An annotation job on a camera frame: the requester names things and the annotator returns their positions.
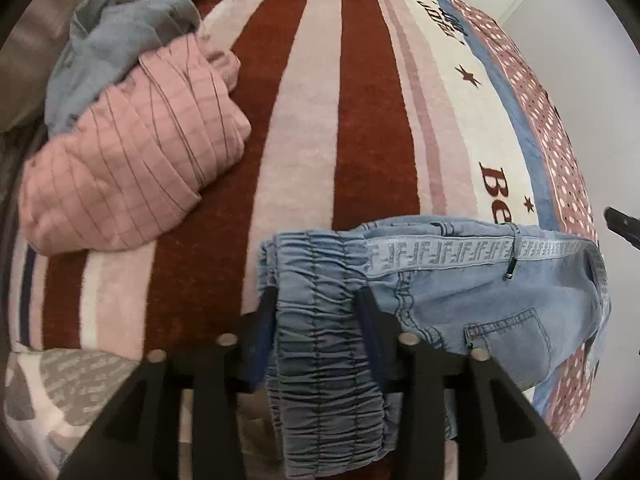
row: denim pants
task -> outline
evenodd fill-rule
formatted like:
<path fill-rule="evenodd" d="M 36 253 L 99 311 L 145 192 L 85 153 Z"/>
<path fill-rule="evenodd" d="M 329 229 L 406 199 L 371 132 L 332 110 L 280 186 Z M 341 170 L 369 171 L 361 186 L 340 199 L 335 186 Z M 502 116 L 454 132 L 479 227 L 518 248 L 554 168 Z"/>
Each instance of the denim pants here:
<path fill-rule="evenodd" d="M 588 338 L 593 371 L 610 311 L 604 263 L 590 240 L 463 218 L 277 234 L 258 263 L 258 288 L 268 285 L 279 292 L 267 388 L 290 478 L 358 468 L 395 446 L 401 396 L 383 396 L 371 378 L 352 311 L 361 287 L 435 347 L 486 348 L 521 390 Z"/>

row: folded shirt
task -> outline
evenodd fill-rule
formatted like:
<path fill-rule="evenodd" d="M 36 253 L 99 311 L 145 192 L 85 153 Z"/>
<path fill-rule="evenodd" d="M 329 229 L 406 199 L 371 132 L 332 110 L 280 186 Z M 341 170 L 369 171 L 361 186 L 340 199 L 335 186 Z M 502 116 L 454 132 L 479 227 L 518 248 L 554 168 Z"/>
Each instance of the folded shirt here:
<path fill-rule="evenodd" d="M 69 41 L 47 85 L 44 120 L 49 138 L 67 133 L 109 84 L 138 62 L 200 23 L 191 0 L 84 0 L 71 17 Z"/>
<path fill-rule="evenodd" d="M 251 127 L 228 95 L 239 67 L 206 35 L 142 54 L 71 133 L 25 163 L 26 240 L 41 254 L 124 250 L 177 226 L 244 152 Z"/>
<path fill-rule="evenodd" d="M 258 290 L 267 286 L 278 288 L 267 388 L 288 478 L 356 469 L 396 445 L 401 394 L 383 396 L 373 381 L 353 313 L 363 286 L 403 331 L 449 352 L 485 348 L 521 390 L 585 342 L 583 373 L 593 374 L 610 313 L 590 240 L 451 217 L 277 234 L 258 263 Z M 450 438 L 448 392 L 445 406 Z"/>

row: blue stripe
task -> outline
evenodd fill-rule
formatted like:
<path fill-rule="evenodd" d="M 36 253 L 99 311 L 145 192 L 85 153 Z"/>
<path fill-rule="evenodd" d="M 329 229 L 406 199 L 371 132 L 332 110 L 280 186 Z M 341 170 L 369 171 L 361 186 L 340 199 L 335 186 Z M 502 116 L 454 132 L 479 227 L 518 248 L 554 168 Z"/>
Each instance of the blue stripe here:
<path fill-rule="evenodd" d="M 538 224 L 541 228 L 548 231 L 558 231 L 560 224 L 556 216 L 551 190 L 549 188 L 549 179 L 545 171 L 545 164 L 542 153 L 533 132 L 529 127 L 527 117 L 524 115 L 520 102 L 514 94 L 513 88 L 509 81 L 504 77 L 502 71 L 495 65 L 492 60 L 491 53 L 482 45 L 475 30 L 466 22 L 462 15 L 453 6 L 450 0 L 436 0 L 440 8 L 449 14 L 455 16 L 466 32 L 466 42 L 471 52 L 484 65 L 489 76 L 491 84 L 500 97 L 502 106 L 507 111 L 511 125 L 513 126 L 518 143 L 522 150 L 529 177 L 531 180 L 531 188 L 535 197 L 536 209 L 538 210 Z"/>
<path fill-rule="evenodd" d="M 33 281 L 33 266 L 36 261 L 36 251 L 27 247 L 22 274 L 22 288 L 20 290 L 20 343 L 31 346 L 29 334 L 29 306 L 31 304 L 31 282 Z"/>

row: blue cloth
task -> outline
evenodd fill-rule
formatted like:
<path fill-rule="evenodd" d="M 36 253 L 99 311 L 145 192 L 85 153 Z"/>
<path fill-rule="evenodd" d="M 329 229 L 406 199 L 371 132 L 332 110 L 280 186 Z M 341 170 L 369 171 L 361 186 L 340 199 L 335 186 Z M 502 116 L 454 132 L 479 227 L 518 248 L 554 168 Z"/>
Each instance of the blue cloth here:
<path fill-rule="evenodd" d="M 191 0 L 84 0 L 69 26 L 69 42 L 47 85 L 49 138 L 71 131 L 108 85 L 121 81 L 145 50 L 166 45 L 200 23 Z"/>
<path fill-rule="evenodd" d="M 610 311 L 593 242 L 461 218 L 278 234 L 262 245 L 258 284 L 278 287 L 267 388 L 290 478 L 361 467 L 395 446 L 401 397 L 384 397 L 371 378 L 351 306 L 361 287 L 405 331 L 438 348 L 487 348 L 522 390 L 551 376 L 590 336 L 601 340 Z M 591 371 L 600 346 L 586 360 Z"/>

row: striped blanket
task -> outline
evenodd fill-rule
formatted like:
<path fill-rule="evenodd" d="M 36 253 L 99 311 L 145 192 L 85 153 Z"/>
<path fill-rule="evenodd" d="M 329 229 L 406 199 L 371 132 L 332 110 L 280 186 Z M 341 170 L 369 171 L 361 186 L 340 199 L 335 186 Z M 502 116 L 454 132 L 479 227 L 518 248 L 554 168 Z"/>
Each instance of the striped blanket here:
<path fill-rule="evenodd" d="M 138 360 L 232 330 L 256 307 L 260 241 L 405 214 L 595 239 L 546 92 L 494 20 L 459 0 L 201 0 L 239 57 L 244 159 L 182 225 L 122 253 L 39 256 L 18 238 L 12 341 Z M 557 436 L 588 400 L 583 350 L 533 393 Z"/>

